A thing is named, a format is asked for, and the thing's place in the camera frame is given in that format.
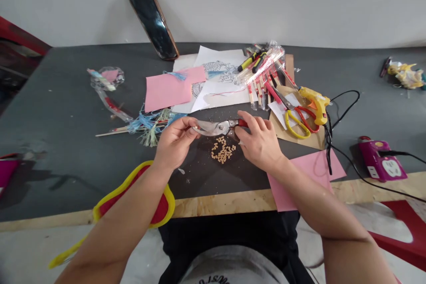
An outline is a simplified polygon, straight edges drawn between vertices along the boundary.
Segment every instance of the wooden table edge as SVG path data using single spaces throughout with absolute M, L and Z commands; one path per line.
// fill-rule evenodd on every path
M 368 179 L 368 181 L 419 198 L 426 198 L 426 172 L 410 173 L 408 176 L 409 178 L 406 180 L 392 181 L 385 184 L 373 179 Z M 407 199 L 403 195 L 375 188 L 360 179 L 334 181 L 331 183 L 331 186 L 337 198 L 347 204 Z M 272 191 L 271 189 L 263 189 L 178 199 L 176 200 L 173 218 L 273 210 L 276 210 L 276 205 Z M 92 223 L 92 210 L 85 210 L 47 217 L 1 222 L 0 232 L 90 225 Z

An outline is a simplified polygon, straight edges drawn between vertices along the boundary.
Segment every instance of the black pants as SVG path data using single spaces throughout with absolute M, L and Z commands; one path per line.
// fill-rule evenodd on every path
M 290 284 L 313 284 L 299 259 L 297 211 L 257 212 L 171 219 L 159 228 L 170 264 L 160 284 L 178 283 L 200 253 L 221 245 L 243 245 L 266 256 Z

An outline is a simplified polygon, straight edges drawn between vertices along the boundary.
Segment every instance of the red string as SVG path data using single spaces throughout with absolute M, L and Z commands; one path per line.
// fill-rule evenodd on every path
M 223 95 L 223 94 L 227 94 L 227 93 L 237 93 L 237 92 L 241 92 L 241 91 L 244 91 L 244 90 L 245 90 L 245 88 L 244 88 L 244 89 L 242 89 L 242 90 L 239 90 L 239 91 L 231 91 L 231 92 L 216 93 L 216 94 L 213 94 L 213 96 L 216 96 L 216 95 Z

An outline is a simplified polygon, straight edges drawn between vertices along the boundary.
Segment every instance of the pink appliance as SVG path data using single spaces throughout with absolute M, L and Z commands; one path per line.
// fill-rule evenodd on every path
M 372 141 L 369 137 L 362 136 L 358 139 L 358 146 L 368 172 L 373 179 L 386 182 L 408 178 L 396 157 L 381 157 L 379 155 L 379 151 L 390 151 L 391 148 L 387 142 Z
M 19 165 L 18 154 L 0 157 L 0 197 L 9 183 L 10 177 Z

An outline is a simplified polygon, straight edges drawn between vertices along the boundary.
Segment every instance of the red handle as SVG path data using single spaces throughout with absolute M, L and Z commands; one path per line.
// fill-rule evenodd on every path
M 268 82 L 265 82 L 265 87 L 268 89 L 269 93 L 272 94 L 272 96 L 274 97 L 275 101 L 278 104 L 281 104 L 282 103 L 281 99 L 278 97 L 278 94 L 276 94 L 275 90 L 272 89 L 271 85 Z
M 243 119 L 238 119 L 238 126 L 249 127 Z
M 309 126 L 309 124 L 308 124 L 308 122 L 306 121 L 306 119 L 304 118 L 304 116 L 303 116 L 303 114 L 302 114 L 302 111 L 305 111 L 306 113 L 308 113 L 310 116 L 312 116 L 312 118 L 315 120 L 316 119 L 316 115 L 311 111 L 311 110 L 309 110 L 309 109 L 307 109 L 307 108 L 305 108 L 305 107 L 303 107 L 303 106 L 298 106 L 298 107 L 296 107 L 295 108 L 295 110 L 297 111 L 297 113 L 299 113 L 299 115 L 300 115 L 300 118 L 302 119 L 302 122 L 303 122 L 303 124 L 305 125 L 305 127 L 307 127 L 308 128 L 308 130 L 309 131 L 311 131 L 312 133 L 317 133 L 319 130 L 320 130 L 320 126 L 319 125 L 316 125 L 316 129 L 314 130 L 314 129 L 312 129 L 310 126 Z

